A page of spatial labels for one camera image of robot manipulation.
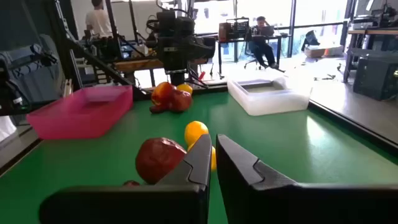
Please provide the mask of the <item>cardboard box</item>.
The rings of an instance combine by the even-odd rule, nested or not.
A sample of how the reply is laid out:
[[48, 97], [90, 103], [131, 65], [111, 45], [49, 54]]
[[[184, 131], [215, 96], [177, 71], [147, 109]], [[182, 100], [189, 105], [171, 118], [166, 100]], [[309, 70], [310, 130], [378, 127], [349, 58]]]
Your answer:
[[304, 54], [309, 58], [334, 57], [341, 55], [343, 50], [344, 47], [342, 45], [331, 47], [309, 45], [304, 48]]

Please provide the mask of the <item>wooden side table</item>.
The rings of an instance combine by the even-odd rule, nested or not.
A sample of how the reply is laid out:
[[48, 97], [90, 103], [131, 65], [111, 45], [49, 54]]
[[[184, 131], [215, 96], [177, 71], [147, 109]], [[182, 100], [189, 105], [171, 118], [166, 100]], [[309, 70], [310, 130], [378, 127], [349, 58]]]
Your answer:
[[363, 37], [369, 36], [368, 44], [366, 46], [366, 50], [372, 51], [373, 43], [374, 43], [374, 36], [376, 35], [386, 35], [386, 36], [395, 36], [398, 37], [398, 28], [374, 28], [368, 27], [364, 29], [354, 29], [349, 30], [348, 34], [351, 35], [351, 39], [348, 45], [348, 49], [346, 52], [346, 66], [343, 72], [343, 83], [348, 82], [348, 78], [350, 76], [350, 72], [352, 70], [352, 62], [354, 59], [354, 52], [355, 50], [359, 50], [360, 48], [357, 47], [358, 36], [362, 35]]

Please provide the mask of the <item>brown box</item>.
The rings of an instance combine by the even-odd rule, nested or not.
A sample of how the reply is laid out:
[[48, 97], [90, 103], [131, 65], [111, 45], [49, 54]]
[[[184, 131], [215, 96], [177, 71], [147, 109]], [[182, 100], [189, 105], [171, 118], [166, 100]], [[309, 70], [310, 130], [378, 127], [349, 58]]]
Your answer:
[[219, 23], [218, 40], [219, 42], [227, 42], [229, 40], [230, 23]]

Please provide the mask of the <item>red yellow peach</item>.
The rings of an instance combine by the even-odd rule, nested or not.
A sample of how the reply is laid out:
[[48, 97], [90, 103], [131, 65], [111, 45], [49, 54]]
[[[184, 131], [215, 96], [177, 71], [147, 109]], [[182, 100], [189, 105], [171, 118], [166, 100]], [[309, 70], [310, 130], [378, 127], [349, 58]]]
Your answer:
[[176, 86], [169, 82], [162, 82], [158, 84], [151, 95], [151, 101], [155, 106], [159, 106], [167, 103], [171, 100], [174, 91], [177, 89]]

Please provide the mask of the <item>wooden workbench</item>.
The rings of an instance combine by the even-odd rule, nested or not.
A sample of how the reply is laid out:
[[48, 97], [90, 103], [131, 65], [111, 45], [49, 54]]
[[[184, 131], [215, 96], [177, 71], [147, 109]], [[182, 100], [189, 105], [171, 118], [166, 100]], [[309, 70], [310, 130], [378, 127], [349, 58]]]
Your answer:
[[114, 66], [119, 72], [135, 72], [138, 70], [162, 68], [164, 64], [156, 58], [150, 58], [144, 60], [127, 60], [123, 62], [116, 62]]

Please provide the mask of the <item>black office desk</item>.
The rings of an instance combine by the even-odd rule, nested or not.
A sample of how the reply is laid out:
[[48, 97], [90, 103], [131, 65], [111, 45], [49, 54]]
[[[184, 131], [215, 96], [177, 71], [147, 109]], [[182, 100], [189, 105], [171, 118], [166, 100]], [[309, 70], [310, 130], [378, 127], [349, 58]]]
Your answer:
[[[292, 35], [290, 34], [282, 34], [282, 35], [273, 35], [273, 36], [264, 36], [264, 35], [254, 35], [254, 38], [257, 39], [264, 39], [264, 40], [277, 40], [277, 54], [276, 54], [276, 62], [280, 63], [280, 56], [282, 54], [282, 39], [288, 39]], [[238, 42], [245, 42], [244, 37], [238, 39], [229, 39], [229, 40], [218, 40], [218, 73], [222, 74], [222, 56], [221, 56], [221, 44], [228, 44], [228, 43], [238, 43]]]

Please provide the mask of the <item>black robot equipment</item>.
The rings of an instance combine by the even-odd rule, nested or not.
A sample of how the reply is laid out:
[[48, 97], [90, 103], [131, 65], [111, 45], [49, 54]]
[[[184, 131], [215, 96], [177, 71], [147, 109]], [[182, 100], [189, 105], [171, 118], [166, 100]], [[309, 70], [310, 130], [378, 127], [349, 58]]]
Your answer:
[[371, 11], [370, 15], [354, 17], [352, 23], [371, 23], [373, 27], [377, 28], [398, 27], [398, 10], [390, 6], [386, 6], [383, 9], [375, 9]]

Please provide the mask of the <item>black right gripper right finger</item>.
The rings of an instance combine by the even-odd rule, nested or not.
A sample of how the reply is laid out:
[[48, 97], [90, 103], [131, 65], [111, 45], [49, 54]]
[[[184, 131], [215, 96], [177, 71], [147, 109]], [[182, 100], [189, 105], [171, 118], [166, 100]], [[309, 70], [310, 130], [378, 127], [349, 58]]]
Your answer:
[[216, 161], [229, 224], [398, 224], [398, 185], [296, 182], [224, 134]]

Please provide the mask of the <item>pink plastic basket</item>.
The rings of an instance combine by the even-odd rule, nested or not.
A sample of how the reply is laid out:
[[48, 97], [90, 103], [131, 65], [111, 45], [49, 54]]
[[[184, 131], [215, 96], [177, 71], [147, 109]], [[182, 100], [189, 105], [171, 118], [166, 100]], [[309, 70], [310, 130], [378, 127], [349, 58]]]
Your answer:
[[107, 133], [133, 104], [132, 86], [78, 90], [26, 118], [41, 139], [91, 139]]

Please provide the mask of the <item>dark red apple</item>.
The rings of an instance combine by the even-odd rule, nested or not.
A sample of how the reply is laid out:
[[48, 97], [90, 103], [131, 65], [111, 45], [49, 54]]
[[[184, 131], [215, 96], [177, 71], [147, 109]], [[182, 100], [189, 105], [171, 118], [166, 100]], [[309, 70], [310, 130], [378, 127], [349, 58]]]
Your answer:
[[187, 91], [175, 90], [169, 104], [169, 110], [176, 113], [184, 112], [192, 104], [192, 96]]

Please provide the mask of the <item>green table mat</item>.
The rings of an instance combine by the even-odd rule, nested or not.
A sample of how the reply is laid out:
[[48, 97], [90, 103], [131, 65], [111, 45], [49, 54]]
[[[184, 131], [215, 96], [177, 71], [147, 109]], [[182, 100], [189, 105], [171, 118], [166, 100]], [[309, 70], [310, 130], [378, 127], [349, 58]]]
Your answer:
[[398, 184], [398, 158], [310, 110], [249, 116], [227, 92], [195, 96], [181, 114], [149, 108], [150, 101], [136, 102], [100, 138], [38, 144], [0, 177], [0, 224], [39, 224], [41, 201], [65, 187], [139, 180], [134, 161], [141, 144], [157, 137], [184, 144], [192, 121], [298, 182]]

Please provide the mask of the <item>glossy red apple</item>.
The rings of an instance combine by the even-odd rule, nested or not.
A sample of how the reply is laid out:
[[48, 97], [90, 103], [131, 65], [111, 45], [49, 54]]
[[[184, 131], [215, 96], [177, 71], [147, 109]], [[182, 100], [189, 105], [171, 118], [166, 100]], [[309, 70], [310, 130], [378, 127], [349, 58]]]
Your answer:
[[135, 165], [139, 176], [147, 184], [156, 184], [185, 157], [185, 149], [168, 138], [145, 140], [137, 153]]

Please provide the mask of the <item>person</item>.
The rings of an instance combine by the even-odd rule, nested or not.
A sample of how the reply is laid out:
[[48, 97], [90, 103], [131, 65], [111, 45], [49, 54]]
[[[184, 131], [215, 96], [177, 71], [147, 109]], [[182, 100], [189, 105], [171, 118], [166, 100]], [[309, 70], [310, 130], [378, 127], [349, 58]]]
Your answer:
[[91, 0], [93, 10], [86, 13], [86, 29], [98, 37], [113, 35], [108, 12], [104, 10], [103, 0]]
[[266, 18], [264, 16], [259, 16], [256, 19], [256, 22], [257, 25], [252, 26], [246, 33], [246, 38], [249, 42], [249, 49], [254, 55], [255, 59], [258, 61], [258, 63], [264, 68], [266, 68], [267, 66], [271, 68], [278, 68], [279, 65], [276, 63], [272, 47], [267, 44], [264, 39], [254, 39], [252, 37], [252, 32], [254, 31], [254, 29], [261, 30], [263, 27], [270, 26], [270, 24], [266, 21]]

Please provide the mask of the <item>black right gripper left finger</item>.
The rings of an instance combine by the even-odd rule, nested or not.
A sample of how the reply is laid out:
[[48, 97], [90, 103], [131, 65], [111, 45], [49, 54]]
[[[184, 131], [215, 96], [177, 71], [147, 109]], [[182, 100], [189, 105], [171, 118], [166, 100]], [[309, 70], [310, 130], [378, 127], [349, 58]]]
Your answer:
[[202, 135], [155, 185], [78, 186], [49, 195], [41, 224], [207, 224], [212, 142]]

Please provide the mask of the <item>black frame brace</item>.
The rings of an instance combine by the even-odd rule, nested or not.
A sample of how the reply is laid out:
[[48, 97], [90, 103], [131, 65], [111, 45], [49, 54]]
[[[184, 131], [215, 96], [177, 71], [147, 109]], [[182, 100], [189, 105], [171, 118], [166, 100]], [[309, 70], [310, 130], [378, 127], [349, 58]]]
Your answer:
[[134, 101], [143, 101], [150, 99], [150, 93], [148, 91], [144, 91], [143, 89], [136, 87], [132, 82], [123, 78], [117, 71], [115, 71], [110, 66], [103, 63], [100, 59], [89, 53], [89, 51], [85, 50], [78, 43], [77, 40], [71, 40], [69, 38], [66, 38], [66, 43], [70, 49], [77, 51], [79, 54], [82, 54], [84, 58], [86, 58], [87, 61], [89, 61], [89, 63], [91, 63], [95, 67], [98, 67], [100, 70], [104, 71], [104, 73], [107, 76], [111, 77], [114, 81], [122, 85], [131, 85], [133, 90], [132, 96]]

